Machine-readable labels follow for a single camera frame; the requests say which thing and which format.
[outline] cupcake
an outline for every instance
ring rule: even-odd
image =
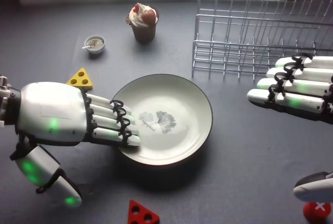
[[[132,27],[135,39],[140,43],[148,43],[155,37],[158,11],[149,6],[137,3],[130,11],[126,22]]]

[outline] tabletop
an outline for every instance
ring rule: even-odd
[[[38,81],[67,82],[84,67],[92,93],[113,98],[124,85],[153,73],[189,79],[207,95],[214,121],[200,163],[186,183],[165,190],[144,187],[119,172],[108,146],[48,146],[83,194],[68,209],[35,194],[9,155],[17,136],[0,130],[0,223],[127,223],[130,200],[161,218],[161,224],[307,223],[303,202],[292,193],[303,176],[331,171],[332,126],[248,102],[252,76],[196,71],[191,77],[195,3],[152,4],[160,20],[156,37],[138,44],[125,18],[133,5],[4,8],[0,10],[0,73],[15,88]],[[81,49],[90,35],[106,49],[93,58]]]

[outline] plate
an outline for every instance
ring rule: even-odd
[[[137,149],[120,147],[130,159],[147,165],[169,165],[192,155],[213,124],[209,100],[189,80],[153,74],[138,78],[114,97],[131,108],[139,128]]]

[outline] robot finger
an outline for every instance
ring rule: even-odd
[[[115,104],[120,104],[121,107],[123,109],[126,110],[128,115],[132,115],[132,111],[129,107],[125,106],[121,101],[110,101],[106,98],[97,96],[97,95],[91,95],[91,94],[87,94],[87,97],[90,98],[92,100],[92,104],[95,104],[97,106],[101,106],[104,108],[109,108],[109,109],[113,109]]]
[[[92,123],[93,122],[97,123],[98,127],[114,129],[117,131],[120,131],[124,127],[125,131],[131,131],[132,134],[139,134],[137,126],[131,124],[131,122],[129,120],[127,121],[125,118],[122,121],[116,121],[108,117],[92,115]]]
[[[114,112],[112,109],[105,108],[105,107],[102,107],[102,106],[98,106],[98,105],[95,105],[95,104],[92,104],[92,103],[90,104],[90,108],[94,111],[95,115],[108,117],[108,118],[111,118],[111,119],[117,119],[118,118],[118,113]],[[126,118],[128,120],[130,120],[132,124],[135,124],[135,120],[134,120],[133,116],[130,116],[130,115],[126,114]]]
[[[98,143],[104,145],[112,145],[114,142],[129,146],[139,146],[141,144],[140,137],[132,135],[130,131],[124,131],[123,134],[121,134],[120,132],[110,129],[96,128],[93,130],[92,136],[93,139],[98,139]]]

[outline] metal wire rack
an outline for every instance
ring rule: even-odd
[[[266,74],[294,52],[332,55],[332,0],[198,0],[192,76],[197,69]]]

